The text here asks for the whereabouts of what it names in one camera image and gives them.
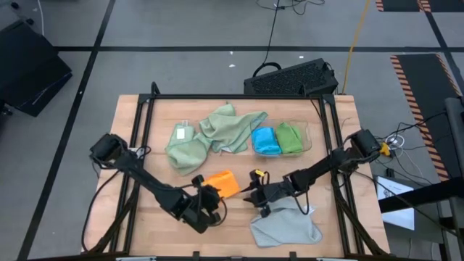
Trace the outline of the clear plastic bin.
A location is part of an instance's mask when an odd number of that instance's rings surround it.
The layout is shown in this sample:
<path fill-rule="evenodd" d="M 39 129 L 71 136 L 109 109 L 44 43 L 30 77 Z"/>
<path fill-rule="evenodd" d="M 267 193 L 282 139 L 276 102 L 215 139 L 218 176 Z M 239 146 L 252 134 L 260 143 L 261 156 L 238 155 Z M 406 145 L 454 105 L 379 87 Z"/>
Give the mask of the clear plastic bin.
<path fill-rule="evenodd" d="M 276 135 L 276 128 L 283 122 L 288 123 L 289 125 L 295 125 L 298 127 L 300 130 L 301 136 L 302 136 L 302 144 L 303 144 L 303 151 L 298 152 L 298 153 L 292 153 L 292 154 L 259 154 L 254 151 L 256 155 L 259 155 L 261 157 L 298 157 L 301 154 L 304 154 L 305 152 L 311 150 L 312 148 L 312 141 L 310 138 L 310 127 L 307 121 L 305 120 L 300 120 L 300 119 L 271 119 L 271 120 L 265 120 L 261 122 L 256 128 L 260 127 L 271 127 L 274 129 L 274 133 Z"/>

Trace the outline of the orange microfiber towel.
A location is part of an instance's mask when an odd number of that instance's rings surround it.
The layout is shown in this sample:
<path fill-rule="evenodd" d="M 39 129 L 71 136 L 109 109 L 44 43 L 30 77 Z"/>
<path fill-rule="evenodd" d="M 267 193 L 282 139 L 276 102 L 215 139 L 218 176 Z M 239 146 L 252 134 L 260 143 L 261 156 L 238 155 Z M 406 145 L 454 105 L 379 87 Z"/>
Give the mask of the orange microfiber towel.
<path fill-rule="evenodd" d="M 221 198 L 229 198 L 240 192 L 235 175 L 230 170 L 224 170 L 208 177 L 203 185 L 210 185 L 218 190 Z"/>

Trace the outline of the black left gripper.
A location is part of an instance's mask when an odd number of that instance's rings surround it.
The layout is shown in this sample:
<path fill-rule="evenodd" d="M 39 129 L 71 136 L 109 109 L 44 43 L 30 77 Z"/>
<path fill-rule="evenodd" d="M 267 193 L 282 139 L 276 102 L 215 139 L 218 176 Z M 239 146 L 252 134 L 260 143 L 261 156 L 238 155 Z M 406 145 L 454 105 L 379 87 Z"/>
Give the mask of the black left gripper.
<path fill-rule="evenodd" d="M 183 213 L 183 221 L 190 225 L 196 232 L 204 233 L 209 227 L 220 223 L 220 214 L 217 212 L 221 197 L 220 189 L 211 185 L 203 185 L 204 178 L 197 175 L 191 180 L 191 185 L 196 189 L 195 195 L 187 195 L 187 210 Z"/>

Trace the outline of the black hazard-striped floor mat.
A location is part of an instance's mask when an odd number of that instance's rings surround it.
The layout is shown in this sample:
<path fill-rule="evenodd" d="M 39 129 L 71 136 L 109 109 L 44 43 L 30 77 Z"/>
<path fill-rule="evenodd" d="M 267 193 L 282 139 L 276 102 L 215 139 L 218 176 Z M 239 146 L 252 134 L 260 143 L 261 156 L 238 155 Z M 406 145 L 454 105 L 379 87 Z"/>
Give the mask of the black hazard-striped floor mat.
<path fill-rule="evenodd" d="M 443 59 L 439 54 L 397 54 L 390 60 L 439 179 L 460 178 L 445 99 L 461 93 Z"/>
<path fill-rule="evenodd" d="M 421 0 L 428 12 L 464 12 L 464 0 Z"/>
<path fill-rule="evenodd" d="M 418 0 L 375 0 L 380 12 L 420 12 Z"/>

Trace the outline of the blue microfiber towel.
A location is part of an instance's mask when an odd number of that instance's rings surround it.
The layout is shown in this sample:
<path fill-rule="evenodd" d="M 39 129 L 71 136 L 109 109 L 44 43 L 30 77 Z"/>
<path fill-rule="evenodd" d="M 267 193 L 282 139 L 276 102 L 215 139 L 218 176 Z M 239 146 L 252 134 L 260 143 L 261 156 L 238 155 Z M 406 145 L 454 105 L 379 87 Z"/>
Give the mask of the blue microfiber towel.
<path fill-rule="evenodd" d="M 252 131 L 252 145 L 259 154 L 281 154 L 274 129 L 271 127 L 260 127 Z"/>

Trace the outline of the bright green microfiber towel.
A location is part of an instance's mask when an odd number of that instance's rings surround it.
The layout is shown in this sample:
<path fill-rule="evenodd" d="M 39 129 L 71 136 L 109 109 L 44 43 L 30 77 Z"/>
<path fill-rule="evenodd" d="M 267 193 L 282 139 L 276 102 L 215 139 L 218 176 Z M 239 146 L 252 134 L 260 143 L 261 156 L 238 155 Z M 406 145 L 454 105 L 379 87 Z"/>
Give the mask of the bright green microfiber towel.
<path fill-rule="evenodd" d="M 281 123 L 275 129 L 275 136 L 283 154 L 298 153 L 304 149 L 300 130 L 295 125 Z"/>

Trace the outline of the black perforated computer case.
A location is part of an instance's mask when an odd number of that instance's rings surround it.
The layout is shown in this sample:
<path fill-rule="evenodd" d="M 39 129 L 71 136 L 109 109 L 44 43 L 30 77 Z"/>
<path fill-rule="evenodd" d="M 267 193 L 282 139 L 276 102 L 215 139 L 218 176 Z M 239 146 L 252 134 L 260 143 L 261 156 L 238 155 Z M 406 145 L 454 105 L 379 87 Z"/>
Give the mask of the black perforated computer case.
<path fill-rule="evenodd" d="M 338 84 L 331 65 L 322 58 L 286 68 L 266 62 L 244 81 L 244 94 L 332 94 Z"/>

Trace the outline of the black aluminium table frame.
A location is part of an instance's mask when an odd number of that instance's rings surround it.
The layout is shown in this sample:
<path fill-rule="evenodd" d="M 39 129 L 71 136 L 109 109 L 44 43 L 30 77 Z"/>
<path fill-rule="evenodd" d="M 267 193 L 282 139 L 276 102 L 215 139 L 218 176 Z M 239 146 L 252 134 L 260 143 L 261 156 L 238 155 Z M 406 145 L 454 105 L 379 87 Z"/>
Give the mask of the black aluminium table frame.
<path fill-rule="evenodd" d="M 177 174 L 168 163 L 165 146 L 173 127 L 183 120 L 200 121 L 219 106 L 231 103 L 242 115 L 265 111 L 272 119 L 303 119 L 309 123 L 312 148 L 298 157 L 260 158 L 251 150 L 238 154 L 210 153 L 199 173 L 210 176 L 230 170 L 240 186 L 249 182 L 249 172 L 255 168 L 270 173 L 272 181 L 293 170 L 309 167 L 327 155 L 347 135 L 360 129 L 360 122 L 352 96 L 335 96 L 330 101 L 300 97 L 277 98 L 243 94 L 160 94 L 152 107 L 140 95 L 122 95 L 117 101 L 111 132 L 137 144 L 147 143 L 151 151 L 145 168 L 162 182 L 174 186 L 187 184 L 189 177 Z M 163 211 L 154 196 L 146 189 L 138 195 L 135 220 L 124 220 L 117 235 L 116 252 L 134 256 L 155 257 L 231 257 L 300 258 L 344 257 L 347 254 L 368 254 L 366 244 L 358 244 L 353 224 L 339 225 L 341 215 L 336 206 L 330 175 L 324 175 L 313 185 L 308 195 L 299 198 L 315 208 L 312 221 L 320 229 L 321 242 L 313 245 L 286 244 L 261 249 L 249 228 L 257 210 L 235 195 L 226 200 L 222 212 L 225 222 L 204 233 L 197 233 L 189 225 L 175 220 Z"/>

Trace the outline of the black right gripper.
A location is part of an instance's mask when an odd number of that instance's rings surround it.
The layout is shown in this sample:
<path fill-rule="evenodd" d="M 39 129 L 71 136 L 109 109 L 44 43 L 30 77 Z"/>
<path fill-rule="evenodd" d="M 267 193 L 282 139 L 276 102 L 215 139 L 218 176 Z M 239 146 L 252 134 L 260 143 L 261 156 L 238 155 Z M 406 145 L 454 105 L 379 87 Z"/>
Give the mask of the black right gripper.
<path fill-rule="evenodd" d="M 266 218 L 271 213 L 269 205 L 271 202 L 292 195 L 291 174 L 284 175 L 281 182 L 271 183 L 269 172 L 263 171 L 265 176 L 262 177 L 257 175 L 255 170 L 250 172 L 252 181 L 249 186 L 241 190 L 240 193 L 251 191 L 249 197 L 243 198 L 243 200 L 259 208 L 261 217 Z"/>

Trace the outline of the black metal beam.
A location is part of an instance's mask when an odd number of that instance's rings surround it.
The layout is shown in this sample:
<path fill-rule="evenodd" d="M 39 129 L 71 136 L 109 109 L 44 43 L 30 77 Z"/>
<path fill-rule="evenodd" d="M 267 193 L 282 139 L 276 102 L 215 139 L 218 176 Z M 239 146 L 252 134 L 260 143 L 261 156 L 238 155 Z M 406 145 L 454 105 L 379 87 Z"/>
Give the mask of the black metal beam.
<path fill-rule="evenodd" d="M 452 178 L 448 181 L 418 188 L 378 201 L 382 213 L 413 208 L 428 203 L 436 203 L 458 197 L 464 199 L 464 178 Z"/>

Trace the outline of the grey waffle microfiber towel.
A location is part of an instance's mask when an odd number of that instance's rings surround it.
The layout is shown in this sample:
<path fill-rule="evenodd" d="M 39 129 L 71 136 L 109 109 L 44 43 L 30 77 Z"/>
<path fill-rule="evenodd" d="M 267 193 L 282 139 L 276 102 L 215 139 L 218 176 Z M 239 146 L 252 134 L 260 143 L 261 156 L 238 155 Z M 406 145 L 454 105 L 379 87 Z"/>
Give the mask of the grey waffle microfiber towel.
<path fill-rule="evenodd" d="M 304 215 L 295 200 L 287 197 L 270 203 L 271 213 L 260 215 L 250 223 L 250 231 L 259 248 L 277 247 L 282 244 L 317 244 L 323 235 L 311 220 L 315 208 L 310 204 L 303 207 L 309 211 Z"/>

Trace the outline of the white printed sheet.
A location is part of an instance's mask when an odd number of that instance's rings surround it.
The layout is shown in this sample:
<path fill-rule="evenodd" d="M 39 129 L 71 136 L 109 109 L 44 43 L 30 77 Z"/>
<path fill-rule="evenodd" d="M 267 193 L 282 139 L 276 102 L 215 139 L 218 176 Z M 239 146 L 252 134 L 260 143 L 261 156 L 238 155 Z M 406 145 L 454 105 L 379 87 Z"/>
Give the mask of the white printed sheet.
<path fill-rule="evenodd" d="M 413 187 L 403 185 L 381 176 L 377 177 L 376 181 L 377 198 L 379 201 L 395 196 L 396 194 L 403 194 L 414 190 Z M 415 230 L 415 213 L 413 208 L 383 213 L 382 220 L 391 225 L 396 225 L 411 231 Z"/>

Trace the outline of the pale green microfiber towel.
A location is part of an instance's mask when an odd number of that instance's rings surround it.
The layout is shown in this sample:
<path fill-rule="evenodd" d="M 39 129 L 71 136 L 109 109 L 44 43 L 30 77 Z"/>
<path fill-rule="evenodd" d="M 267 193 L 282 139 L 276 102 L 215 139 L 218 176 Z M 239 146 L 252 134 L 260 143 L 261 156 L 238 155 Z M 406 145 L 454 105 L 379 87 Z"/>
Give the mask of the pale green microfiber towel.
<path fill-rule="evenodd" d="M 185 176 L 204 163 L 211 145 L 212 139 L 196 132 L 194 126 L 177 123 L 165 147 L 165 153 L 171 167 Z"/>
<path fill-rule="evenodd" d="M 237 154 L 248 149 L 251 132 L 268 117 L 267 112 L 254 111 L 237 115 L 232 104 L 225 104 L 199 122 L 201 132 L 212 140 L 215 153 Z"/>

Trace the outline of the grey metal post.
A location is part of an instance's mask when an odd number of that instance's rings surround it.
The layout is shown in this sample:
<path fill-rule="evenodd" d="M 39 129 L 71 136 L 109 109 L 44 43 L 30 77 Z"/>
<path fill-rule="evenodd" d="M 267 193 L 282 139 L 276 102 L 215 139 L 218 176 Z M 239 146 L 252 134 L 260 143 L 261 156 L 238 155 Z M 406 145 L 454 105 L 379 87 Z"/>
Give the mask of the grey metal post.
<path fill-rule="evenodd" d="M 464 96 L 446 98 L 445 109 L 455 145 L 457 162 L 464 177 Z"/>

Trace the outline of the black equipment case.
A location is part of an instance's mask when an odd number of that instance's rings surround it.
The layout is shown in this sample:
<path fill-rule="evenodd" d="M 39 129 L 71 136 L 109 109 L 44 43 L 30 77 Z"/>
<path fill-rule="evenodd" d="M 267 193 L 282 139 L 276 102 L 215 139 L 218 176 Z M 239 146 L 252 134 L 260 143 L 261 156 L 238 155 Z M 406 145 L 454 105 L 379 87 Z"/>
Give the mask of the black equipment case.
<path fill-rule="evenodd" d="M 0 30 L 0 101 L 36 117 L 73 76 L 58 51 L 27 24 Z"/>

